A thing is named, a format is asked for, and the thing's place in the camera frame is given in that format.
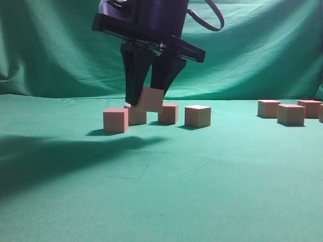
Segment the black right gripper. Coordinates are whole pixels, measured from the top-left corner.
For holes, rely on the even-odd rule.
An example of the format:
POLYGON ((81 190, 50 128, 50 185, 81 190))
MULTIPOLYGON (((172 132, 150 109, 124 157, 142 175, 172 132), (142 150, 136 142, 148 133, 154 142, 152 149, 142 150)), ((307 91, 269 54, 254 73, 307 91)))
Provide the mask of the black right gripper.
POLYGON ((152 65, 150 87, 160 89, 166 95, 178 74, 185 68, 187 60, 202 63, 205 50, 181 39, 188 10, 188 1, 133 1, 130 14, 94 16, 92 30, 105 32, 124 40, 140 40, 157 51, 164 44, 175 54, 161 55, 128 43, 121 45, 125 69, 126 98, 132 106, 139 102, 143 84, 152 65))

